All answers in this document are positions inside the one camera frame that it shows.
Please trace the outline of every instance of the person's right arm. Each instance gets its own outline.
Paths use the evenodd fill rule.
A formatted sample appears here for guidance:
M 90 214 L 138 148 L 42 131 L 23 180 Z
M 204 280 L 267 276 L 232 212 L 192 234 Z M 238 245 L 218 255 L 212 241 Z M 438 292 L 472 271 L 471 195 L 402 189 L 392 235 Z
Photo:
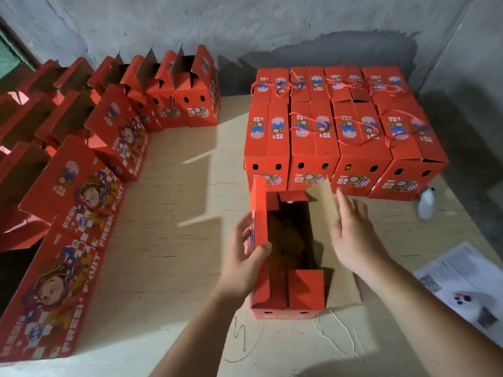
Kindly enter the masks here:
M 339 189 L 332 243 L 344 266 L 381 298 L 432 377 L 503 375 L 503 349 L 456 314 L 386 252 L 368 217 Z

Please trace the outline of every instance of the plywood surface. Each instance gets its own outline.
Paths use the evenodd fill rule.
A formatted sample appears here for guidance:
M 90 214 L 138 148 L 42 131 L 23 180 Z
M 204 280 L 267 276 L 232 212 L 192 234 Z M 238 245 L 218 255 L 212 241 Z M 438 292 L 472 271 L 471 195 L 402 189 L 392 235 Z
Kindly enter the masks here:
M 77 354 L 4 365 L 1 375 L 148 375 L 207 300 L 231 230 L 248 210 L 243 145 L 250 100 L 223 98 L 218 127 L 152 135 L 141 180 L 128 185 Z M 468 240 L 501 264 L 442 178 L 432 185 L 439 209 L 427 223 L 411 202 L 367 200 L 392 256 L 414 271 Z M 364 306 L 319 319 L 339 351 L 313 320 L 256 321 L 241 308 L 219 375 L 426 376 L 386 308 L 366 286 L 363 294 Z

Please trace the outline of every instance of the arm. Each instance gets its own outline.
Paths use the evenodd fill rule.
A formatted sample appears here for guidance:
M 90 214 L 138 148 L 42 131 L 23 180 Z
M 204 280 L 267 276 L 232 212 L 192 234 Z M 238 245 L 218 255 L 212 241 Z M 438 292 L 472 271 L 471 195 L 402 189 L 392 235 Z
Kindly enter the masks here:
M 369 221 L 367 206 L 337 191 L 341 222 L 332 243 L 342 264 L 381 298 L 426 371 L 485 377 L 503 374 L 503 349 L 452 311 L 386 252 Z
M 271 253 L 270 243 L 248 254 L 252 214 L 236 225 L 225 256 L 222 275 L 203 310 L 187 324 L 150 377 L 216 376 L 227 331 L 236 310 L 252 291 L 259 269 Z

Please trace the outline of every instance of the person's left arm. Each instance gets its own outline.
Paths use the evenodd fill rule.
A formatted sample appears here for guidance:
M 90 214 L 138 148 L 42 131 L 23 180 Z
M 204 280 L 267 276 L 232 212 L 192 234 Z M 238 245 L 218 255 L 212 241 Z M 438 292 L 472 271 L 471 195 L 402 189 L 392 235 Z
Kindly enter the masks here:
M 222 275 L 203 310 L 187 324 L 150 377 L 216 376 L 230 323 L 252 291 L 259 269 L 271 253 L 271 244 L 248 254 L 244 242 L 252 214 L 236 225 L 225 256 Z

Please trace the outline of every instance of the white paper sheet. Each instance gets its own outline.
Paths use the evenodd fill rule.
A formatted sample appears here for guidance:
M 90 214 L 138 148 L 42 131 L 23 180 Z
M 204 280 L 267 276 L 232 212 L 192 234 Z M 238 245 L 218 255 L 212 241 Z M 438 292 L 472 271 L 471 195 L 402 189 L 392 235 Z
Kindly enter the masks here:
M 503 347 L 503 271 L 463 242 L 414 273 L 437 298 Z

